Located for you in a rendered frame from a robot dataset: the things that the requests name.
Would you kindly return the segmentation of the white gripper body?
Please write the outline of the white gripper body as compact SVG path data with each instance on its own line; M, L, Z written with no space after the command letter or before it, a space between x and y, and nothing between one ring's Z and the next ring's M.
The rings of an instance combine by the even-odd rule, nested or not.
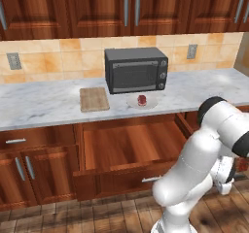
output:
M213 176L213 183L221 195L228 195L234 182L233 176Z

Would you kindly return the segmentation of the wooden drawer front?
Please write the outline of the wooden drawer front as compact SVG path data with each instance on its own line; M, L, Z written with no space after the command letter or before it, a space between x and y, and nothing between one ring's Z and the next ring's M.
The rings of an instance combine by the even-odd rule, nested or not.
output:
M25 138L26 142L6 144L7 140L22 138ZM67 146L74 144L75 135L72 125L0 131L0 150L17 150L41 146Z
M249 130L249 112L243 112L234 105L221 101L207 111L185 113L187 123L193 128L208 127L214 131L226 126L239 129L243 132Z

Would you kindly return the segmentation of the open wooden drawer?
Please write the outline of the open wooden drawer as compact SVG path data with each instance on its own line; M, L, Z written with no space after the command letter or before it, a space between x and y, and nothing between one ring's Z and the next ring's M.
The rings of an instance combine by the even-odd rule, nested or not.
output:
M81 166L73 174L78 200L147 190L176 162L194 133L181 114L144 116L81 125Z

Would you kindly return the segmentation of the clear glass plate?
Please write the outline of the clear glass plate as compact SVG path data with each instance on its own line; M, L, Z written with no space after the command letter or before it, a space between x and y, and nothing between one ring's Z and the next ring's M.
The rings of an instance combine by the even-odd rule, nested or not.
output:
M139 95L145 95L147 98L147 104L145 106L139 106L137 98ZM128 94L126 97L126 103L128 106L139 109L139 110L150 110L153 109L157 104L158 104L158 99L155 95L153 94L147 94L147 93L142 93L142 94Z

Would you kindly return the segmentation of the wooden cutting board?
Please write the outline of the wooden cutting board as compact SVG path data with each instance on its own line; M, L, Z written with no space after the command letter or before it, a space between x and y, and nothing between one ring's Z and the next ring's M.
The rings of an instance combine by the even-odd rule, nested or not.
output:
M107 111L110 109L104 87L81 88L80 105L82 113Z

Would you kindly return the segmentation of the black toaster oven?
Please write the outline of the black toaster oven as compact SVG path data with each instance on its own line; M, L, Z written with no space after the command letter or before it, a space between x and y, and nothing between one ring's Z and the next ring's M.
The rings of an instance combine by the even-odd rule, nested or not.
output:
M104 58L111 94L165 89L168 57L158 48L105 49Z

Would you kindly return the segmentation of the wooden base cupboard door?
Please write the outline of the wooden base cupboard door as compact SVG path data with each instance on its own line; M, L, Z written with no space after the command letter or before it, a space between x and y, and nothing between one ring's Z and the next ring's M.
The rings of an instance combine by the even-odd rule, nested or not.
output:
M76 145L27 150L22 153L24 161L26 156L29 156L33 167L35 180L31 179L26 165L40 205L73 200L76 197L73 183L73 173L79 170Z
M19 175L16 157L22 161L25 181ZM0 212L36 205L35 194L20 153L0 153Z

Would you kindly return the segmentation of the grey wall socket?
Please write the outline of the grey wall socket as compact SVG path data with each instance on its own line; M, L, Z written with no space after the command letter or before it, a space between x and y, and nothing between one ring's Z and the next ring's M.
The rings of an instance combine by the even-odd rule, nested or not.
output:
M195 59L196 58L196 50L197 50L197 44L189 45L187 58L188 59Z
M21 69L21 63L20 63L19 55L17 52L8 53L7 58L8 58L11 70L20 70Z

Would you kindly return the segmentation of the wooden wall cupboard door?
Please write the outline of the wooden wall cupboard door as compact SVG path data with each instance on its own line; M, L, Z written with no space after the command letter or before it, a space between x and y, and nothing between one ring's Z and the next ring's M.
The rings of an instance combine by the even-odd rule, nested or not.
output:
M239 32L244 11L244 0L237 23L234 17L239 0L191 0L189 33Z
M139 23L135 26L135 0L133 0L132 34L149 36L186 33L190 7L191 0L140 0Z
M66 0L1 0L7 22L4 41L64 39L70 36Z
M121 37L130 34L124 24L124 0L67 0L70 29L74 38Z

